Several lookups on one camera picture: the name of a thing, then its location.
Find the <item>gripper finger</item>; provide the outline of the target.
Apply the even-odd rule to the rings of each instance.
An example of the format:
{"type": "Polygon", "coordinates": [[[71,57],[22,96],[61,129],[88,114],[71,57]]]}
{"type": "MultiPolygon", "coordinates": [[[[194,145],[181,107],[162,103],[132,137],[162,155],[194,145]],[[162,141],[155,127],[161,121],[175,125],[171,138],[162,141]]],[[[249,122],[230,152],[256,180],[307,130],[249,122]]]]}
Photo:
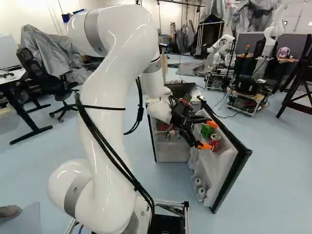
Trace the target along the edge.
{"type": "Polygon", "coordinates": [[[200,150],[211,150],[213,148],[212,145],[197,140],[190,128],[180,128],[179,134],[186,140],[190,147],[200,150]]]}
{"type": "Polygon", "coordinates": [[[187,118],[186,125],[189,127],[192,127],[194,124],[206,124],[213,128],[218,128],[218,125],[215,121],[213,121],[211,118],[200,116],[200,115],[193,115],[187,118]]]}

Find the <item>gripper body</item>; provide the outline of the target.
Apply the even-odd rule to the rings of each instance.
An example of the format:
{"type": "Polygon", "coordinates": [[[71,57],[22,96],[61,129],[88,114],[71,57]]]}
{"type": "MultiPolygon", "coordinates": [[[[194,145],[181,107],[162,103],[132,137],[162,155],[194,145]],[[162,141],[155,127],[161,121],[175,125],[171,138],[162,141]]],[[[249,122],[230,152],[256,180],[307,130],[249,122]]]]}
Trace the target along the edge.
{"type": "Polygon", "coordinates": [[[172,108],[170,123],[175,129],[191,129],[191,117],[193,108],[187,101],[178,100],[172,108]]]}

